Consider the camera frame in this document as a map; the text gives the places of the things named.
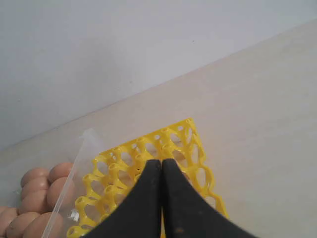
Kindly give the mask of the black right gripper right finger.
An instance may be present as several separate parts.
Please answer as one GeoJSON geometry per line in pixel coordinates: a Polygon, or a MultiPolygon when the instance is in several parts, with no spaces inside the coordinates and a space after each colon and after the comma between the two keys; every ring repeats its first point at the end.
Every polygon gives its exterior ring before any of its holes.
{"type": "Polygon", "coordinates": [[[162,210],[167,238],[253,238],[213,209],[173,159],[161,166],[162,210]]]}

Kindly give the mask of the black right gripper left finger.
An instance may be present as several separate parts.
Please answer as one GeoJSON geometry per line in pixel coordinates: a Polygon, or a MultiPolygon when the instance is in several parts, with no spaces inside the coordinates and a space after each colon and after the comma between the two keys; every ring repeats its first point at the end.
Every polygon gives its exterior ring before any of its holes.
{"type": "Polygon", "coordinates": [[[122,203],[85,238],[159,238],[161,163],[148,160],[122,203]]]}

